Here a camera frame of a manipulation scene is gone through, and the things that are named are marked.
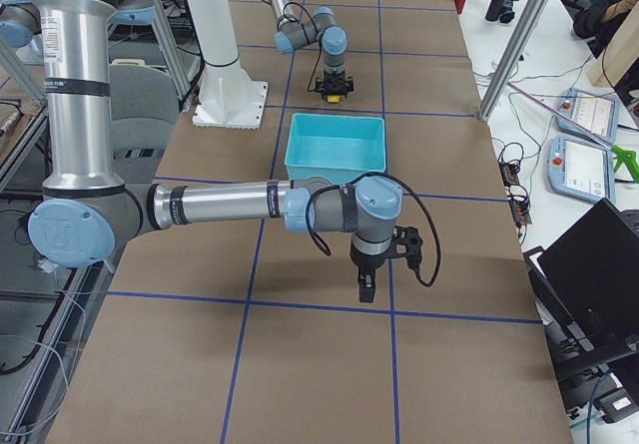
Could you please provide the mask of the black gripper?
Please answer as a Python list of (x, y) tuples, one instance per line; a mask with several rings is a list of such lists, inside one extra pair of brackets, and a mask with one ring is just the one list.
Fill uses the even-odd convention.
[(350, 249), (349, 256), (357, 267), (358, 300), (362, 303), (373, 303), (375, 274), (383, 266), (385, 257), (382, 254), (366, 254), (356, 247)]
[(322, 73), (321, 78), (316, 78), (314, 92), (322, 96), (347, 96), (354, 90), (352, 77), (347, 77), (345, 72)]

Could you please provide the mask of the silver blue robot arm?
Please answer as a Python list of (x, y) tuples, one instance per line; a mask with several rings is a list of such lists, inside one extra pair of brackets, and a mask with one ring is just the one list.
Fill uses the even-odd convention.
[(29, 216), (34, 247), (65, 267), (108, 259), (149, 231), (195, 222), (283, 219), (319, 239), (350, 234), (358, 298), (370, 302), (375, 273), (397, 258), (407, 230), (397, 225), (402, 190), (381, 173), (345, 185), (321, 178), (212, 188), (129, 185), (113, 169), (107, 27), (121, 10), (152, 0), (28, 0), (38, 11), (44, 48), (53, 167), (42, 203)]
[(323, 59), (322, 76), (311, 77), (308, 90), (329, 103), (337, 103), (353, 91), (353, 79), (346, 74), (347, 34), (328, 7), (310, 13), (293, 0), (267, 0), (272, 7), (277, 32), (275, 42), (283, 54), (316, 44)]

